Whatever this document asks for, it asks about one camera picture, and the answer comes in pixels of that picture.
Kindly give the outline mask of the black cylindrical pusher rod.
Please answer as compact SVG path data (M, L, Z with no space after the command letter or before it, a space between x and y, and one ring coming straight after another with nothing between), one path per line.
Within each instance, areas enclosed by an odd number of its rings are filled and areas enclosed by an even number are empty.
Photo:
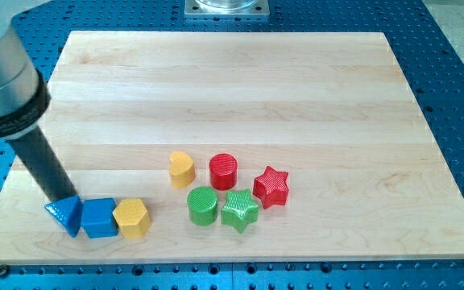
M76 188L39 127L9 144L49 201L77 195Z

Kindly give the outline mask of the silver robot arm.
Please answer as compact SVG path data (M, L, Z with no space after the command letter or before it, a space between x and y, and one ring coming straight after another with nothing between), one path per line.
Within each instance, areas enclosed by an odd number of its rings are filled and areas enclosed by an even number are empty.
M77 191L37 122L51 97L12 24L36 0L0 0L0 138L6 139L49 201Z

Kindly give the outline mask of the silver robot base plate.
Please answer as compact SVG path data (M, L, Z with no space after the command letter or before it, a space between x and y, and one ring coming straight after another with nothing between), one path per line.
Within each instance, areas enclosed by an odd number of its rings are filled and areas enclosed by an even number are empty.
M206 15L269 15L268 0L185 0L184 14Z

